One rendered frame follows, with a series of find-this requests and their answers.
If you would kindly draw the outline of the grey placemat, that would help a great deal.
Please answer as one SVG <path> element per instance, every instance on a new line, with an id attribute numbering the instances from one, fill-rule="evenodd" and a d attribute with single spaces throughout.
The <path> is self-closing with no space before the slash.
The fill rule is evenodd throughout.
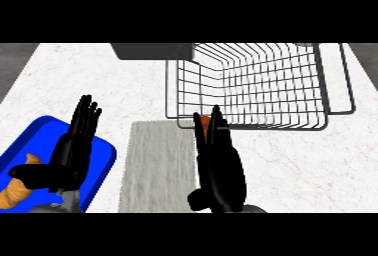
<path id="1" fill-rule="evenodd" d="M 197 188 L 194 131 L 174 121 L 132 124 L 123 175 L 121 213 L 189 212 Z"/>

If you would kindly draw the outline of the red tomato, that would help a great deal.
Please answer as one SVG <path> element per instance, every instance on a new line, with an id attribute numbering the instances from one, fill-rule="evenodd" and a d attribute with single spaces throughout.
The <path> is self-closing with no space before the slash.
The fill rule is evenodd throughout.
<path id="1" fill-rule="evenodd" d="M 205 140 L 207 140 L 207 135 L 208 135 L 210 121 L 211 121 L 211 117 L 207 116 L 207 115 L 202 115 L 201 116 L 201 125 L 202 125 L 204 139 Z"/>

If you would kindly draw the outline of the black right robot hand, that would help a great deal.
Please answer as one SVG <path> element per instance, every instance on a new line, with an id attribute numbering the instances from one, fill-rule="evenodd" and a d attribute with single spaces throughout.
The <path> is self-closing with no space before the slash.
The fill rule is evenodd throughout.
<path id="1" fill-rule="evenodd" d="M 220 107 L 213 107 L 208 129 L 202 127 L 198 113 L 194 113 L 194 122 L 199 188 L 188 195 L 191 210 L 241 212 L 247 198 L 244 167 Z"/>

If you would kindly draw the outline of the blue plastic tray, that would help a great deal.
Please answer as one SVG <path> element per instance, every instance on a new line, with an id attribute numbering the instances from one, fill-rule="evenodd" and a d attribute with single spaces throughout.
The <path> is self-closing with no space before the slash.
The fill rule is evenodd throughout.
<path id="1" fill-rule="evenodd" d="M 41 116 L 31 122 L 0 155 L 0 191 L 10 181 L 9 170 L 27 161 L 28 153 L 37 155 L 43 163 L 49 162 L 59 137 L 68 131 L 68 127 L 70 124 L 52 116 Z M 102 138 L 95 137 L 89 174 L 80 188 L 80 208 L 83 211 L 87 211 L 115 159 L 114 145 Z M 13 208 L 0 210 L 0 214 L 27 213 L 40 204 L 61 202 L 62 198 L 55 193 L 50 193 L 47 189 L 40 189 Z"/>

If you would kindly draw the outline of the orange croissant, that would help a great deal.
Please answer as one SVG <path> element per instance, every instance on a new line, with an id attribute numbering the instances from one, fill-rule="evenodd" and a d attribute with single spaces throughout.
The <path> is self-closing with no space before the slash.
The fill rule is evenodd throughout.
<path id="1" fill-rule="evenodd" d="M 10 180 L 0 191 L 0 210 L 15 208 L 33 194 L 33 172 L 41 165 L 41 159 L 33 153 L 27 153 L 27 160 L 22 165 L 10 169 Z"/>

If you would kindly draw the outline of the dark grey box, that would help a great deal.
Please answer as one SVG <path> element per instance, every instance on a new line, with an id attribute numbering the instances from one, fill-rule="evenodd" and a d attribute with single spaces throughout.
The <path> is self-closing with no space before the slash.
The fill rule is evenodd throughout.
<path id="1" fill-rule="evenodd" d="M 191 43 L 112 43 L 115 55 L 121 60 L 191 60 Z"/>

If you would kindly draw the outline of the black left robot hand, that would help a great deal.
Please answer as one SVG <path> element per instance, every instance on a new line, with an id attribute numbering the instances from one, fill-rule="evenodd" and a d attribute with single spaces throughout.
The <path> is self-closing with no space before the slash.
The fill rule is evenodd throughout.
<path id="1" fill-rule="evenodd" d="M 102 109 L 83 95 L 72 114 L 67 133 L 59 137 L 47 164 L 21 164 L 9 170 L 30 190 L 47 188 L 52 192 L 78 190 L 84 183 L 92 157 L 92 143 Z"/>

